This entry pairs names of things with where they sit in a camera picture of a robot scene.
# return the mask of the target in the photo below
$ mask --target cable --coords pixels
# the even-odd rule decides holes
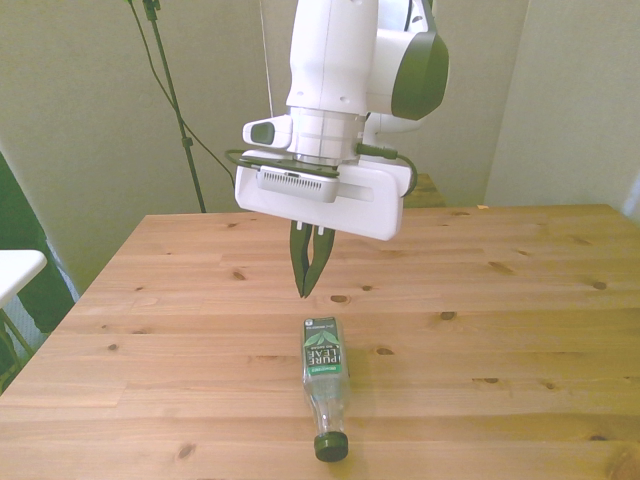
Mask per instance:
[[[413,0],[409,0],[409,9],[407,10],[407,20],[404,23],[404,31],[409,31],[409,26],[411,25],[411,14],[413,13]]]
[[[216,162],[218,162],[218,164],[224,169],[225,172],[227,172],[227,175],[229,175],[229,179],[231,180],[231,186],[233,187],[233,189],[235,190],[235,180],[233,178],[233,174],[231,173],[231,171],[227,168],[227,166],[222,163],[220,161],[220,159],[198,138],[198,136],[193,132],[193,130],[191,130],[191,127],[189,127],[189,125],[187,125],[187,122],[184,121],[184,118],[182,117],[182,115],[180,114],[180,111],[176,108],[176,106],[173,104],[173,101],[171,100],[171,97],[169,97],[169,94],[167,93],[167,90],[165,89],[164,85],[162,84],[162,81],[160,81],[160,78],[158,77],[158,73],[156,72],[156,69],[153,65],[153,59],[151,58],[151,52],[149,50],[149,44],[147,43],[147,38],[144,34],[144,30],[142,30],[142,25],[140,24],[140,19],[138,18],[138,13],[136,12],[135,7],[133,6],[133,1],[132,0],[127,0],[129,3],[129,6],[131,7],[131,11],[133,12],[133,16],[136,19],[136,24],[138,25],[138,30],[140,31],[140,36],[142,37],[142,43],[144,44],[144,49],[145,52],[147,53],[147,59],[149,60],[149,66],[151,67],[151,72],[153,73],[153,77],[156,79],[156,82],[158,83],[158,86],[160,87],[160,89],[162,90],[162,93],[164,93],[165,98],[167,99],[167,102],[169,102],[169,105],[171,105],[171,108],[173,108],[173,110],[176,112],[176,115],[179,115],[179,118],[182,120],[182,124],[184,125],[184,128],[186,128],[186,130],[193,136],[194,140],[196,142],[198,142],[198,144],[204,149],[206,150],[206,152],[211,155],[214,160]]]
[[[398,158],[403,162],[405,162],[407,165],[409,165],[409,168],[411,169],[411,183],[409,183],[409,189],[407,190],[407,193],[405,193],[402,196],[402,198],[404,198],[410,195],[411,192],[413,192],[413,190],[415,190],[416,186],[418,185],[418,169],[416,168],[416,164],[413,163],[411,160],[409,160],[409,158],[405,157],[404,155],[398,155]]]
[[[233,163],[234,165],[237,165],[239,167],[246,167],[247,165],[243,165],[242,163],[240,163],[240,161],[237,158],[233,158],[231,155],[242,155],[244,153],[244,150],[227,150],[226,152],[224,152],[224,156],[227,160],[229,160],[231,163]]]
[[[359,143],[356,147],[356,153],[359,155],[370,155],[372,157],[382,157],[387,160],[396,160],[400,159],[404,163],[406,163],[411,169],[411,181],[409,182],[409,188],[407,192],[402,196],[402,198],[411,194],[413,190],[418,185],[418,169],[416,168],[415,163],[413,163],[408,157],[404,155],[400,155],[397,150],[393,148],[386,147],[376,147],[375,145],[366,145],[364,143]]]

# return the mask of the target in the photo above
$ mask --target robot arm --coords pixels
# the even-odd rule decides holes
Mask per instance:
[[[410,171],[361,157],[361,144],[375,143],[378,132],[416,128],[442,102],[449,68],[430,2],[405,7],[401,30],[398,15],[388,14],[400,4],[299,0],[288,113],[244,127],[245,142],[261,149],[240,158],[236,200],[292,220],[292,246],[305,250],[302,257],[312,225],[319,226],[314,243],[326,240],[325,263],[334,230],[388,240],[400,228]],[[307,296],[324,265],[314,270],[297,257],[292,247],[298,289]],[[305,284],[307,271],[315,273]]]

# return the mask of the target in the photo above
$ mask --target green label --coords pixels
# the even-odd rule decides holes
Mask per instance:
[[[335,318],[305,320],[304,355],[309,375],[342,371],[340,340]]]

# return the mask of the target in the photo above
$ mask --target white chair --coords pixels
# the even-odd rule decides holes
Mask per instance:
[[[27,361],[33,357],[35,352],[2,309],[46,264],[47,259],[42,252],[37,250],[0,250],[0,340],[4,341],[9,351],[15,354],[13,342],[4,329],[4,323],[9,327],[18,342],[20,342],[22,348],[27,352]],[[14,360],[16,364],[15,369],[20,371],[24,365],[17,354]],[[4,377],[8,378],[13,373],[15,373],[15,370],[6,372],[0,376],[0,392],[2,392],[3,384],[6,381]]]

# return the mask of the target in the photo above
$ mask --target green cloth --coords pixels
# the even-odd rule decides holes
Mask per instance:
[[[73,306],[73,297],[47,245],[46,236],[9,165],[0,153],[0,250],[39,250],[47,257],[46,267],[25,286],[18,297],[43,333],[58,326]],[[0,375],[10,352],[0,341]]]

